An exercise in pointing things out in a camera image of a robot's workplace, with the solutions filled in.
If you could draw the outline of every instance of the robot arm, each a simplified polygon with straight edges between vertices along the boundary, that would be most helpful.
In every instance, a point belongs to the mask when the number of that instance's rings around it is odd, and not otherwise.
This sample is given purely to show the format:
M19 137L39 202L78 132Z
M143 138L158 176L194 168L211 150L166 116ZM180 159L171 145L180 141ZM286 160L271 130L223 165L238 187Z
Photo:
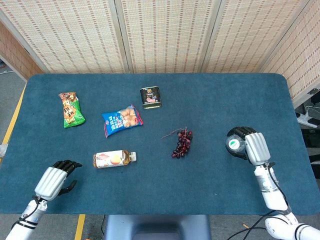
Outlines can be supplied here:
M70 192L77 181L74 180L67 188L62 188L66 178L78 167L80 163L65 160L58 161L53 166L48 167L39 183L35 187L33 200L22 213L11 228L11 232L6 240L28 240L36 229L41 217L47 210L47 202L52 201L57 196Z
M270 153L262 133L251 127L235 127L227 134L226 149L235 157L248 160L255 166L254 175L266 206L280 214L265 220L268 233L282 240L317 240L320 231L309 225L299 223L278 185L272 168L274 162L269 162Z

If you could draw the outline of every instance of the blue table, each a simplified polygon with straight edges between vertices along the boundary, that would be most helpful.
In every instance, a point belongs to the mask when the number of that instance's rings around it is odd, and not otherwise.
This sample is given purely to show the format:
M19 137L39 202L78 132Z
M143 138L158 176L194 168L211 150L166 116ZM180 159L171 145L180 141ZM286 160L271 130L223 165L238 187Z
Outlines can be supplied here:
M143 109L140 88L159 86L162 107ZM63 128L58 94L75 91L86 118ZM105 112L133 104L144 121L106 139ZM194 137L187 157L172 159L177 136ZM65 214L265 214L254 167L225 149L227 132L262 132L276 176L295 214L320 211L319 190L286 80L278 74L41 74L27 83L0 168L0 213L21 213L54 162L83 164L68 177L77 185L48 204ZM96 169L94 153L137 153L128 166Z

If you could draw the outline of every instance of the green snack bag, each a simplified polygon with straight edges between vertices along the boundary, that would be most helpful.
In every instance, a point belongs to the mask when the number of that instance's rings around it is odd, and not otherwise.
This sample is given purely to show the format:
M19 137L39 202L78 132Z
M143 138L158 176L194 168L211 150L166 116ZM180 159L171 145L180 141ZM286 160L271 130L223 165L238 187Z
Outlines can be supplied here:
M83 124L86 119L80 111L79 99L76 92L62 92L59 94L63 104L63 127L70 128Z

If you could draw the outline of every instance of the circular logo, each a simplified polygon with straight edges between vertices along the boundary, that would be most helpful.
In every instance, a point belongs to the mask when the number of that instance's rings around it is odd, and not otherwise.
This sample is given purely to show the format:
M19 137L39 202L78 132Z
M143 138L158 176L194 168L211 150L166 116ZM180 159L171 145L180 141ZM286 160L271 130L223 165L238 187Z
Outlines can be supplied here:
M231 139L228 145L232 150L236 150L240 147L240 142L237 139Z

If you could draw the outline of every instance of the canned food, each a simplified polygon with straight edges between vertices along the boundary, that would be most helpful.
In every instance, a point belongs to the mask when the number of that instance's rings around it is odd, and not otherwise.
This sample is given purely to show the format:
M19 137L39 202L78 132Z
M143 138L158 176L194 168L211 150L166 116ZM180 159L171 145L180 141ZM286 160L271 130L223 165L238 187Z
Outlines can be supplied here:
M161 107L160 91L158 86L144 87L140 89L142 107L144 109Z

